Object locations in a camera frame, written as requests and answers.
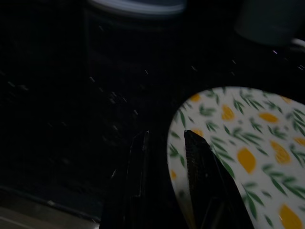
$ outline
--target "plate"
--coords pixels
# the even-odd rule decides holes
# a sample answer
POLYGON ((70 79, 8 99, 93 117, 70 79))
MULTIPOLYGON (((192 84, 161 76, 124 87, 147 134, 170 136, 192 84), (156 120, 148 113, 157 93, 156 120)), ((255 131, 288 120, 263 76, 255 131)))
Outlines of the plate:
POLYGON ((204 137, 234 178, 254 228, 305 225, 305 106, 242 87, 193 95, 176 112, 167 138, 173 189, 195 229, 184 130, 204 137))

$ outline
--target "black granite countertop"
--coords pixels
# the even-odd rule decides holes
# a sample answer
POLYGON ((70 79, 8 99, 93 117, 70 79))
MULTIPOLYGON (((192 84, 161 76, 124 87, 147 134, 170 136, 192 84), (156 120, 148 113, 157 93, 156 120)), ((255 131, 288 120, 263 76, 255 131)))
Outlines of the black granite countertop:
MULTIPOLYGON (((149 130, 147 225, 186 228, 166 165, 167 130, 179 105, 219 86, 305 102, 298 83, 304 54, 235 34, 240 1, 193 0, 185 14, 166 21, 66 4, 1 4, 1 186, 41 195, 41 187, 24 184, 35 173, 49 192, 90 193, 75 206, 82 208, 104 196, 133 136, 149 130)), ((101 205, 83 210, 96 215, 101 205)))

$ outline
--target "yellow lemon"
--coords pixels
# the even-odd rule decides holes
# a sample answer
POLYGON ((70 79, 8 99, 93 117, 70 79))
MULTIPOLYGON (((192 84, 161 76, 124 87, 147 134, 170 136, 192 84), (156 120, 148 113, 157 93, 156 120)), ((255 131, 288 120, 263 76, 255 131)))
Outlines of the yellow lemon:
POLYGON ((195 133, 195 134, 198 134, 199 136, 203 137, 203 132, 201 129, 192 129, 192 131, 195 133))
POLYGON ((172 178, 173 180, 175 180, 175 179, 177 178, 177 174, 176 174, 175 171, 173 171, 172 169, 171 169, 171 178, 172 178))
POLYGON ((270 145, 276 152, 275 158, 279 164, 288 164, 290 162, 290 156, 283 147, 274 141, 270 141, 270 145))
POLYGON ((234 113, 231 110, 230 107, 228 107, 227 105, 223 105, 223 113, 221 115, 221 118, 225 121, 232 121, 234 119, 234 113))
POLYGON ((270 123, 276 123, 278 121, 278 118, 270 113, 260 113, 259 116, 270 123))
POLYGON ((286 97, 284 97, 284 96, 281 96, 281 98, 282 98, 287 104, 289 104, 289 103, 291 102, 291 99, 288 99, 288 98, 286 98, 286 97))
POLYGON ((252 173, 255 169, 256 159, 247 148, 244 147, 238 151, 237 159, 248 173, 252 173))
POLYGON ((285 229, 302 229, 300 218, 285 204, 280 209, 280 220, 285 229))
POLYGON ((305 138, 301 138, 301 137, 295 137, 294 138, 295 142, 297 142, 298 144, 305 146, 305 138))
POLYGON ((199 94, 194 94, 191 98, 190 98, 191 101, 193 102, 198 102, 199 100, 201 100, 201 97, 199 94))

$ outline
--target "white plate with lemon pattern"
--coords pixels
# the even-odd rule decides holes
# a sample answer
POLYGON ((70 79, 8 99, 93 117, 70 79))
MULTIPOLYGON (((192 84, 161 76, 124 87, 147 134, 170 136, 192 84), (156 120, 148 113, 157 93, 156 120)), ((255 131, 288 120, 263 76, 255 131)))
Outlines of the white plate with lemon pattern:
POLYGON ((214 88, 178 109, 167 139, 172 185, 195 229, 184 130, 210 144, 237 188, 256 229, 305 226, 305 106, 256 89, 214 88))

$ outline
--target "lemon print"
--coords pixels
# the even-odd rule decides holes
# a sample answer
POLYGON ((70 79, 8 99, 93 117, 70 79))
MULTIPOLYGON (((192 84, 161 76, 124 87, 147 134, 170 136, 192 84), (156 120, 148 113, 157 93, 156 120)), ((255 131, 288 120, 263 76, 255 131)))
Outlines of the lemon print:
POLYGON ((289 103, 291 102, 291 99, 288 99, 288 98, 286 98, 286 97, 284 97, 284 96, 281 96, 281 98, 282 98, 287 104, 289 104, 289 103))
POLYGON ((190 98, 191 101, 193 102, 198 102, 199 100, 201 100, 201 97, 199 94, 194 94, 191 98, 190 98))
POLYGON ((305 146, 305 138, 295 137, 294 140, 295 140, 295 142, 297 142, 301 146, 305 146))
POLYGON ((231 110, 231 108, 224 104, 223 113, 221 115, 221 118, 224 121, 232 121, 234 119, 234 116, 235 115, 234 115, 233 111, 231 110))
POLYGON ((247 148, 242 148, 238 151, 237 159, 248 173, 252 173, 255 169, 256 159, 247 148))
POLYGON ((276 123, 278 121, 278 118, 270 113, 260 113, 259 116, 260 118, 270 123, 276 123))
POLYGON ((177 178, 177 174, 176 174, 175 171, 173 171, 172 169, 171 169, 171 178, 172 178, 173 180, 175 180, 175 179, 177 178))
POLYGON ((192 129, 192 131, 195 133, 195 134, 198 134, 199 136, 203 137, 203 132, 201 129, 192 129))
POLYGON ((283 147, 274 141, 270 141, 270 145, 276 152, 275 158, 279 164, 284 165, 290 162, 290 156, 283 147))
POLYGON ((300 218, 285 204, 280 209, 280 220, 285 229, 302 229, 300 218))

